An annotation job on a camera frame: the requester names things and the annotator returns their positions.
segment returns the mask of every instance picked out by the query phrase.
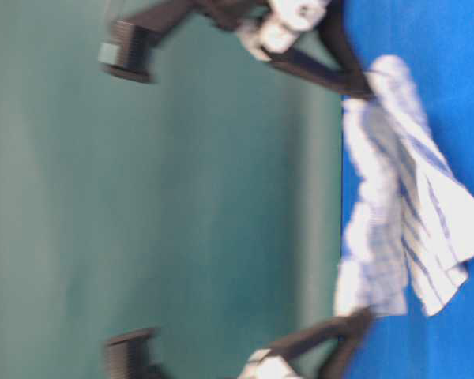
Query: black robotic claw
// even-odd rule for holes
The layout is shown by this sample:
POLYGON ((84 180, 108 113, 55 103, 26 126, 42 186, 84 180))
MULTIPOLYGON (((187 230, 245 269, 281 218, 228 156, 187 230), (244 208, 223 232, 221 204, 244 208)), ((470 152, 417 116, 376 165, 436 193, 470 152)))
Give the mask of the black robotic claw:
MULTIPOLYGON (((112 75, 148 83, 152 80, 148 70, 151 50, 189 15, 204 14, 218 28, 233 32, 256 7, 265 11, 269 8, 266 0, 165 0, 113 21, 112 37, 103 44, 100 61, 112 75)), ((268 54, 269 64, 342 95, 371 98, 372 92, 344 32, 344 0, 332 0, 315 29, 340 69, 330 69, 294 47, 283 54, 268 54)))
MULTIPOLYGON (((360 310, 349 317, 334 317, 309 329, 285 336, 253 354, 239 379, 254 379, 254 368, 257 369, 268 358, 280 357, 281 361, 287 365, 288 361, 305 354, 325 341, 334 339, 338 340, 338 343, 320 365, 316 379, 342 379, 373 320, 371 311, 360 310)), ((148 341, 153 334, 154 329, 142 329, 108 340, 103 351, 107 378, 170 379, 160 365, 149 362, 148 341)), ((286 377, 293 376, 302 379, 302 376, 291 367, 288 367, 288 370, 290 372, 286 377)), ((286 377, 272 375, 267 379, 285 379, 286 377)))

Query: blue surface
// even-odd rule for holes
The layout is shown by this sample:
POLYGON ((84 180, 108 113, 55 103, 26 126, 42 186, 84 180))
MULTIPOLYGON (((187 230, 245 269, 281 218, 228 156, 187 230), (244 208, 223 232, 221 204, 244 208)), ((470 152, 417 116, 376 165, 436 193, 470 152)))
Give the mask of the blue surface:
MULTIPOLYGON (((474 0, 351 0, 346 10, 364 66, 382 54, 408 63, 434 140, 474 195, 474 0)), ((346 224, 358 185, 346 152, 343 183, 346 224)), ((454 300, 429 319, 409 289, 409 314, 375 325, 348 377, 474 378, 474 260, 468 271, 454 300)))

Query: blue checkered cloth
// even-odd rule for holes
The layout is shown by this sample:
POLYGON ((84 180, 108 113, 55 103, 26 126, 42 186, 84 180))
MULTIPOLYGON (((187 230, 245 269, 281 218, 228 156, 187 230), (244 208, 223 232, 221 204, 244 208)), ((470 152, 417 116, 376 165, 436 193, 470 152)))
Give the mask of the blue checkered cloth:
POLYGON ((361 182, 343 235, 335 312, 406 313, 410 277, 430 316, 468 278, 474 197, 433 142, 405 63, 384 55, 367 77, 376 99, 344 101, 346 148, 361 182))

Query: fabric fold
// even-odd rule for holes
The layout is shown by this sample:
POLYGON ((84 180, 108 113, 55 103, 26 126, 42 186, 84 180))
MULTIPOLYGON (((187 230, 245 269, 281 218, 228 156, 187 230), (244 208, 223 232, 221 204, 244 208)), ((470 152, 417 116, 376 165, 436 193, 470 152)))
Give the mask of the fabric fold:
POLYGON ((361 179, 343 235, 335 313, 371 306, 407 311, 408 276, 426 315, 468 278, 474 257, 474 197, 431 137, 408 67, 378 58, 367 74, 376 99, 346 99, 344 139, 361 179))

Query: towel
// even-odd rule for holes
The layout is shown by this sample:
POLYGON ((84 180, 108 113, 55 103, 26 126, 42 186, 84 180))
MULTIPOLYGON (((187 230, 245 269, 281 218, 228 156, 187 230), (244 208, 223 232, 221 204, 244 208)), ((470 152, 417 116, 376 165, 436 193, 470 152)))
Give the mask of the towel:
POLYGON ((409 278, 427 316, 468 278, 474 257, 474 197, 455 179, 432 140, 408 67, 397 56, 374 61, 375 99, 346 99, 346 149, 360 177, 343 233, 335 314, 371 307, 407 312, 409 278))

